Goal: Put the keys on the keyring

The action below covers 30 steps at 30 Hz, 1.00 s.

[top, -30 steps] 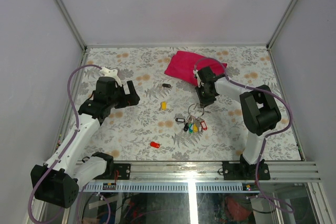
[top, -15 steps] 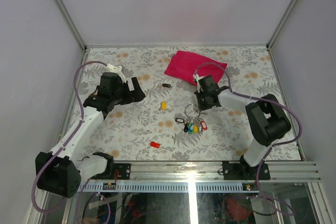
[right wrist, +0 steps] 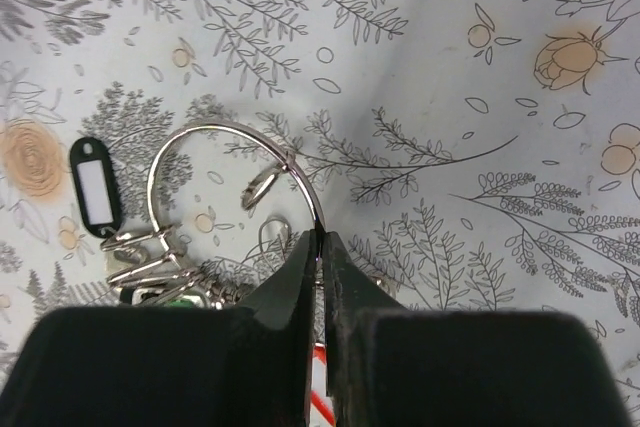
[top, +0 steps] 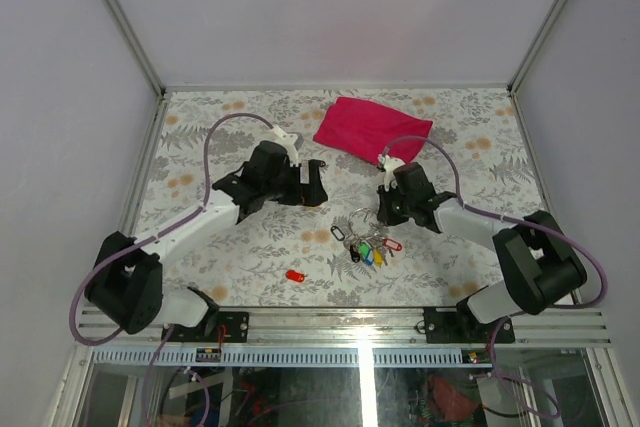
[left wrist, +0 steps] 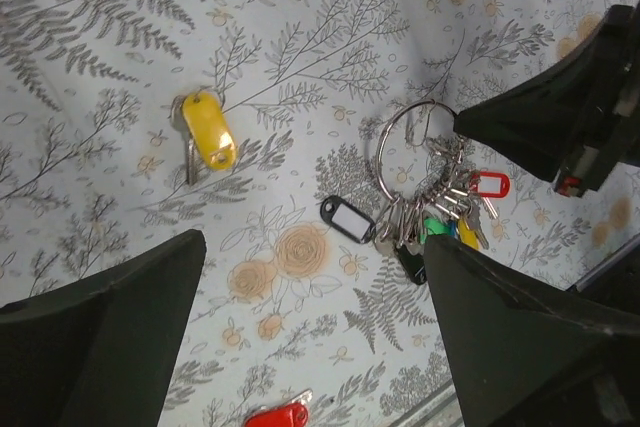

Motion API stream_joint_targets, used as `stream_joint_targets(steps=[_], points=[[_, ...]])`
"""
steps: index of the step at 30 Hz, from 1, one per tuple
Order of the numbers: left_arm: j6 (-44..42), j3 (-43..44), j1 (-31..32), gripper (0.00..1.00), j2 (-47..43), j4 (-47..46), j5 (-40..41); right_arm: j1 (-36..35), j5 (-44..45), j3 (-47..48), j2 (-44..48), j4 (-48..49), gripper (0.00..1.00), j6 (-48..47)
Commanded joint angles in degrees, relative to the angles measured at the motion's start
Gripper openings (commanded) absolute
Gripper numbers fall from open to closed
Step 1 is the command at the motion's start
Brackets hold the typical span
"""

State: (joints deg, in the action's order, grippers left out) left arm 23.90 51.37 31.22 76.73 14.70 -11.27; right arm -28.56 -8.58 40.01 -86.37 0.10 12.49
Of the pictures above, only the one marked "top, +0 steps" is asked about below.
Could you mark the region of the bunch of tagged keys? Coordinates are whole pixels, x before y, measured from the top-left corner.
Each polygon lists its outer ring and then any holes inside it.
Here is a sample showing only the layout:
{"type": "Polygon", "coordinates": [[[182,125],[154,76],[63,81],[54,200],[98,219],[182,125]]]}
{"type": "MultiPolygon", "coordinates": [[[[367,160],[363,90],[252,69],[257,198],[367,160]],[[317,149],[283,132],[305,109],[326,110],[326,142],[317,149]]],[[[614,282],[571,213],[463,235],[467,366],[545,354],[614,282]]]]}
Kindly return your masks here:
{"type": "Polygon", "coordinates": [[[403,250],[403,245],[383,236],[374,228],[370,233],[357,235],[348,227],[333,225],[330,232],[349,252],[352,262],[361,262],[366,266],[382,267],[388,264],[388,257],[394,257],[403,250]]]}

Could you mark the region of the red key tag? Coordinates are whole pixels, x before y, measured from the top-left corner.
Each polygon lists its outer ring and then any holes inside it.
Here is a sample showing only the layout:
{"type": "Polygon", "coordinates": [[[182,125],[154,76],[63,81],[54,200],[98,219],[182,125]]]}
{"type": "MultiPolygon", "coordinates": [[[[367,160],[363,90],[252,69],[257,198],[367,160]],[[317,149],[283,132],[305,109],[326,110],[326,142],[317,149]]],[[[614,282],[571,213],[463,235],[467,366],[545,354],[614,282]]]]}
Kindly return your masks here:
{"type": "Polygon", "coordinates": [[[285,277],[293,282],[302,283],[305,281],[306,276],[303,273],[297,272],[295,270],[288,270],[285,273],[285,277]]]}

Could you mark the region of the large metal keyring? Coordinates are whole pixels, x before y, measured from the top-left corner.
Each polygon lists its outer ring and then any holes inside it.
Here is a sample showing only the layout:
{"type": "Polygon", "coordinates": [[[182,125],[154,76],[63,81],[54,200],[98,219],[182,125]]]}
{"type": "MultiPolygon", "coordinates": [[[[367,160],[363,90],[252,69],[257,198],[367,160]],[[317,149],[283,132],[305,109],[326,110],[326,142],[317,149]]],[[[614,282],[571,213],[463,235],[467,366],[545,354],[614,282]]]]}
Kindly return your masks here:
{"type": "Polygon", "coordinates": [[[367,237],[379,231],[376,211],[372,208],[359,208],[353,211],[347,220],[350,231],[355,236],[367,237]]]}

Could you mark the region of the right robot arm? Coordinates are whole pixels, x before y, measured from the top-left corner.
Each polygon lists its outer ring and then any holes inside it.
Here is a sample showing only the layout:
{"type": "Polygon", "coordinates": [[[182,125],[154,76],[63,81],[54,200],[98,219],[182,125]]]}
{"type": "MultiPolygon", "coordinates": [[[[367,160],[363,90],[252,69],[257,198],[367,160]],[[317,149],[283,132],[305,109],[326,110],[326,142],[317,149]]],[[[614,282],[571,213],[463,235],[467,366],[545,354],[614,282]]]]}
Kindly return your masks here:
{"type": "Polygon", "coordinates": [[[437,192],[416,162],[384,155],[384,180],[377,188],[378,221],[396,226],[413,221],[435,234],[482,246],[497,257],[502,280],[456,305],[456,329],[467,341],[488,334],[492,323],[519,312],[537,315],[582,286],[587,272],[574,248],[562,239],[553,216],[536,211],[507,221],[473,212],[453,192],[437,192]]]}

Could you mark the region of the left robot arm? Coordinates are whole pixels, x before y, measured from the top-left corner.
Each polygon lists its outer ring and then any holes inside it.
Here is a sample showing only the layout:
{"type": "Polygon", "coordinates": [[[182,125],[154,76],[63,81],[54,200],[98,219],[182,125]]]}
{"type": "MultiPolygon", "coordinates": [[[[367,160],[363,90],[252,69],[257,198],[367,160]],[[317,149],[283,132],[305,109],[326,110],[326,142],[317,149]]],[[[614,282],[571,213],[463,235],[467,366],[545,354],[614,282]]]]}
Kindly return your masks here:
{"type": "Polygon", "coordinates": [[[160,322],[185,329],[197,341],[212,339],[219,328],[218,304],[195,287],[165,288],[164,270],[267,202],[304,207],[326,202],[324,161],[302,165],[296,154],[292,145],[263,140],[239,169],[210,184],[207,199],[186,217],[142,239],[111,234],[101,246],[85,298],[129,335],[160,322]]]}

